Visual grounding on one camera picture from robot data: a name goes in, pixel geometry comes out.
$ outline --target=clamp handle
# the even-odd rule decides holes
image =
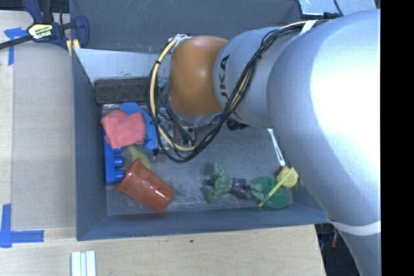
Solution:
[[[85,48],[89,41],[89,25],[86,16],[76,16],[75,23],[78,27],[78,41],[81,48]]]
[[[53,15],[50,11],[52,0],[21,0],[26,12],[30,14],[33,23],[53,22]]]

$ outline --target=yellow cable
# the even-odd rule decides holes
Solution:
[[[176,44],[176,42],[181,38],[181,36],[177,36],[175,37],[168,45],[167,47],[161,52],[160,56],[158,57],[157,61],[155,62],[154,65],[154,69],[153,69],[153,75],[152,77],[150,77],[150,86],[149,86],[149,102],[150,102],[150,106],[151,106],[151,112],[153,114],[156,114],[156,105],[155,105],[155,81],[156,81],[156,77],[157,77],[157,72],[158,69],[161,65],[162,60],[165,58],[165,56],[167,55],[167,53],[169,52],[169,50],[171,50],[171,48]],[[180,152],[191,152],[194,151],[196,146],[193,147],[183,147],[180,145],[175,144],[174,142],[172,142],[169,137],[166,135],[166,133],[159,127],[157,126],[158,132],[160,133],[160,135],[163,137],[163,139],[165,139],[165,141],[168,143],[168,145],[174,147],[175,149],[177,149]]]
[[[288,27],[294,27],[296,25],[302,25],[306,23],[306,21],[301,21],[301,22],[296,22],[296,23],[292,23],[289,24],[287,26],[284,26],[284,28],[288,28]],[[157,61],[154,64],[154,68],[153,68],[153,74],[152,77],[150,77],[150,86],[149,86],[149,102],[150,102],[150,107],[151,107],[151,112],[153,114],[156,114],[156,105],[155,105],[155,81],[156,81],[156,77],[157,77],[157,72],[158,69],[161,65],[162,60],[165,58],[165,56],[167,55],[167,53],[171,50],[171,48],[176,44],[176,42],[181,38],[181,35],[177,35],[176,37],[174,37],[174,39],[165,47],[165,49],[161,52],[160,56],[158,57]],[[248,85],[249,79],[252,75],[252,70],[249,70],[247,72],[247,75],[244,77],[238,92],[243,92]],[[229,111],[232,112],[235,109],[235,106],[239,103],[241,99],[240,94],[238,93],[235,98],[231,101],[231,104],[229,106]],[[171,139],[169,139],[169,137],[167,136],[167,134],[159,127],[157,126],[158,132],[160,133],[160,135],[163,137],[163,139],[165,139],[165,141],[168,143],[168,145],[174,147],[176,150],[180,151],[180,152],[192,152],[194,151],[198,145],[193,146],[193,147],[184,147],[181,145],[177,145],[176,143],[172,142]]]

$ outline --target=small toy figure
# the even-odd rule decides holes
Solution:
[[[283,208],[289,202],[289,195],[281,182],[269,177],[257,177],[251,182],[244,178],[232,178],[226,174],[224,166],[213,165],[213,175],[204,186],[207,203],[216,202],[221,196],[230,193],[239,199],[255,199],[259,206]]]
[[[221,196],[231,193],[240,199],[248,198],[248,185],[244,178],[231,178],[224,171],[224,167],[217,162],[213,165],[213,177],[205,187],[206,200],[209,204],[217,201]]]

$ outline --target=pink sponge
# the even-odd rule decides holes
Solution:
[[[146,126],[140,112],[128,115],[116,109],[105,115],[101,124],[105,129],[105,139],[112,149],[144,143]]]

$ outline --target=blue tape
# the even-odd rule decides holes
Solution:
[[[19,37],[25,37],[28,35],[27,31],[22,29],[21,27],[6,29],[5,34],[7,37],[10,38],[10,40],[13,40]],[[14,46],[11,46],[8,50],[8,65],[11,66],[13,65],[13,63],[14,63]]]
[[[45,230],[12,231],[11,225],[12,205],[3,205],[0,228],[0,248],[11,248],[14,243],[43,242]]]

